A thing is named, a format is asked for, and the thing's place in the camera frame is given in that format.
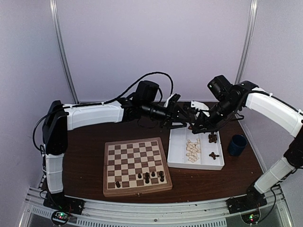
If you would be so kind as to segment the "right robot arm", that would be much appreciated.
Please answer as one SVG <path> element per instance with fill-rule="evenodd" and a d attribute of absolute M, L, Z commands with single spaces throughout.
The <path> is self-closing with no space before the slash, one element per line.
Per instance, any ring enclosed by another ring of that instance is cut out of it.
<path fill-rule="evenodd" d="M 271 121 L 293 138 L 282 157 L 247 189 L 242 203 L 252 209 L 261 201 L 264 193 L 303 166 L 303 112 L 247 80 L 232 84 L 220 75 L 214 77 L 207 87 L 217 103 L 207 107 L 202 102 L 190 102 L 189 107 L 196 114 L 190 126 L 193 134 L 217 132 L 237 112 L 247 109 Z"/>

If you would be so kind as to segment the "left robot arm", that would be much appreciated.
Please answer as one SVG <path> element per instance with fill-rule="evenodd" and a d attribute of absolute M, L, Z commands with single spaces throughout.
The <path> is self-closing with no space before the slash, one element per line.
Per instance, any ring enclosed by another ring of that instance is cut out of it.
<path fill-rule="evenodd" d="M 159 89 L 158 84 L 144 80 L 139 82 L 136 91 L 131 95 L 114 101 L 63 105 L 56 100 L 51 104 L 42 131 L 48 196 L 52 205 L 58 210 L 68 206 L 62 183 L 68 131 L 100 123 L 129 122 L 142 116 L 160 121 L 160 126 L 167 129 L 185 127 L 190 122 L 188 114 L 176 104 L 180 98 L 178 94 L 172 95 L 165 106 L 154 103 Z"/>

